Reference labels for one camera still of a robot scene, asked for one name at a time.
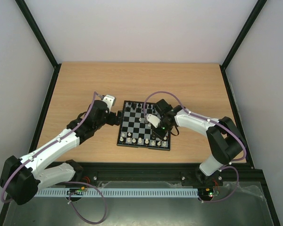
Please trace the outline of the black white chess board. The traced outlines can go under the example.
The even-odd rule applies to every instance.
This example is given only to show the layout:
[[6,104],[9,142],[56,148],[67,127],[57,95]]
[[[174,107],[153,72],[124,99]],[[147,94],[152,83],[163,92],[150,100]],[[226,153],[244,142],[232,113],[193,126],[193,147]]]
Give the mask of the black white chess board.
[[159,113],[155,110],[154,103],[147,102],[144,105],[143,102],[139,101],[124,101],[117,146],[170,151],[170,134],[167,133],[163,140],[152,138],[152,127],[150,123],[144,121],[143,110],[160,118]]

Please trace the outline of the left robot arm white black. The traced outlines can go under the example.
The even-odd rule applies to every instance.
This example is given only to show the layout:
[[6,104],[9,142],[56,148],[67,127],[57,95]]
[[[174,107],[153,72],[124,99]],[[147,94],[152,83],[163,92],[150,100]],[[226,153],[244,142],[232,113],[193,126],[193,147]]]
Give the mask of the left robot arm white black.
[[20,158],[10,156],[4,162],[0,186],[4,194],[18,205],[29,202],[38,191],[49,186],[79,180],[82,169],[74,161],[67,161],[57,167],[49,165],[67,151],[78,147],[105,124],[119,125],[121,112],[111,111],[115,97],[103,96],[94,100],[86,113],[71,121],[51,141]]

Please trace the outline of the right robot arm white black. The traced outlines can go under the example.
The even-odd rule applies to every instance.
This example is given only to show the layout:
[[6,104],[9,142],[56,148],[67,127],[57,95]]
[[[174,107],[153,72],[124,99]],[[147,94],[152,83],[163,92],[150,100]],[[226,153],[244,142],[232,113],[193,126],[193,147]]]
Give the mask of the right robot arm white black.
[[197,181],[203,185],[212,180],[213,174],[246,153],[245,140],[231,118],[209,118],[178,105],[172,107],[164,99],[155,104],[160,117],[147,113],[155,138],[163,139],[174,127],[191,129],[208,139],[211,155],[195,170]]

